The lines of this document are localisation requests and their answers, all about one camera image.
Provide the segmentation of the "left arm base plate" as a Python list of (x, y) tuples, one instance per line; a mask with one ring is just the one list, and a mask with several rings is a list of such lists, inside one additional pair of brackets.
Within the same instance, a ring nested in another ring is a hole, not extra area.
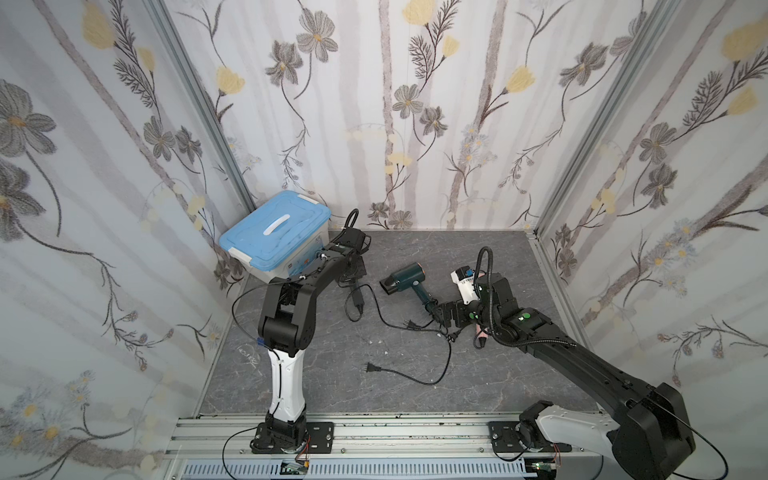
[(330, 454), (333, 422), (262, 422), (250, 441), (254, 454)]

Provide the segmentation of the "black hair dryer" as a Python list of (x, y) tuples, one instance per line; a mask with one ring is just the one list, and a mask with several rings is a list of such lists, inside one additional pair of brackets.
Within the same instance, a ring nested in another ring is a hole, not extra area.
[(417, 323), (414, 323), (413, 321), (408, 321), (405, 324), (398, 325), (398, 324), (389, 322), (383, 315), (383, 311), (381, 308), (381, 304), (378, 300), (378, 297), (376, 296), (376, 293), (373, 287), (369, 283), (361, 283), (358, 279), (355, 279), (355, 280), (348, 280), (346, 282), (338, 281), (337, 284), (340, 288), (345, 288), (348, 290), (347, 296), (344, 300), (343, 309), (344, 309), (344, 314), (346, 315), (346, 318), (350, 322), (359, 323), (363, 319), (363, 316), (365, 314), (365, 295), (363, 291), (367, 290), (370, 293), (372, 300), (374, 301), (376, 316), (379, 322), (382, 325), (384, 325), (386, 328), (391, 330), (402, 331), (402, 332), (409, 332), (409, 333), (434, 334), (438, 339), (444, 341), (445, 344), (447, 345), (447, 356), (446, 356), (444, 366), (439, 376), (434, 380), (421, 380), (412, 375), (406, 374), (402, 371), (398, 371), (391, 368), (385, 368), (385, 367), (373, 364), (371, 362), (368, 362), (366, 364), (365, 371), (367, 373), (386, 373), (386, 374), (396, 375), (400, 378), (406, 379), (417, 385), (430, 386), (430, 387), (437, 386), (444, 380), (444, 378), (448, 373), (448, 369), (450, 367), (450, 363), (453, 357), (453, 340), (449, 338), (448, 330), (446, 330), (444, 327), (432, 328), (432, 324), (434, 323), (434, 320), (430, 320), (426, 324), (417, 324)]

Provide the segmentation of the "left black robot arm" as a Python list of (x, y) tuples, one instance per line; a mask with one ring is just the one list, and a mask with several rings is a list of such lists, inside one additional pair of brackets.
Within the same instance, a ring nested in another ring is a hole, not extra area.
[(358, 216), (359, 210), (353, 209), (343, 229), (304, 270), (274, 278), (267, 285), (258, 333), (269, 351), (273, 396), (250, 443), (255, 454), (293, 453), (308, 447), (303, 364), (316, 331), (318, 298), (327, 287), (339, 284), (358, 302), (357, 309), (364, 310), (362, 296), (355, 290), (366, 275), (363, 255), (371, 239), (355, 227)]

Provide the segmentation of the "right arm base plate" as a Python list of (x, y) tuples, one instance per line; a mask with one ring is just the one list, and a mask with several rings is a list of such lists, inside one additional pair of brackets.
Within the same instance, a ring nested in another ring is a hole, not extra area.
[(545, 440), (532, 422), (492, 421), (488, 423), (492, 449), (497, 454), (570, 453), (573, 447)]

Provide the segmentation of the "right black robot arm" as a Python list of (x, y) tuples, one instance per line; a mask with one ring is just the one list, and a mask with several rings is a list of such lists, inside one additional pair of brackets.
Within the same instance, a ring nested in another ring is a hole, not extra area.
[(508, 280), (492, 267), (493, 252), (484, 247), (475, 266), (452, 272), (461, 297), (442, 304), (442, 324), (477, 326), (500, 345), (548, 364), (602, 409), (571, 411), (540, 400), (518, 417), (515, 435), (522, 449), (569, 444), (612, 459), (634, 479), (671, 476), (696, 449), (682, 395), (666, 383), (653, 386), (620, 370), (545, 314), (521, 307)]

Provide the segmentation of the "dark green hair dryer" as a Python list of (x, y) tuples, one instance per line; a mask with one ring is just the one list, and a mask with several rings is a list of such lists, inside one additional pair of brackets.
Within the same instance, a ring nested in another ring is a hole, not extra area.
[(387, 295), (412, 290), (429, 315), (430, 320), (424, 325), (417, 324), (411, 320), (407, 321), (404, 325), (406, 330), (434, 331), (445, 335), (449, 342), (455, 342), (459, 331), (449, 332), (452, 321), (450, 307), (446, 304), (441, 304), (425, 289), (423, 286), (425, 279), (426, 275), (422, 266), (419, 263), (412, 263), (388, 275), (379, 284)]

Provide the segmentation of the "pink hair dryer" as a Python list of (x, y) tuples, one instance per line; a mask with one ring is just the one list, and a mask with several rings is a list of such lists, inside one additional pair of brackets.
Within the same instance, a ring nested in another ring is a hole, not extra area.
[(485, 327), (485, 321), (483, 319), (484, 309), (483, 306), (483, 286), (481, 279), (485, 275), (485, 272), (480, 268), (474, 269), (472, 277), (473, 287), (473, 299), (469, 302), (469, 306), (472, 310), (473, 319), (476, 324), (476, 333), (473, 339), (473, 347), (476, 350), (482, 350), (487, 343), (488, 330)]

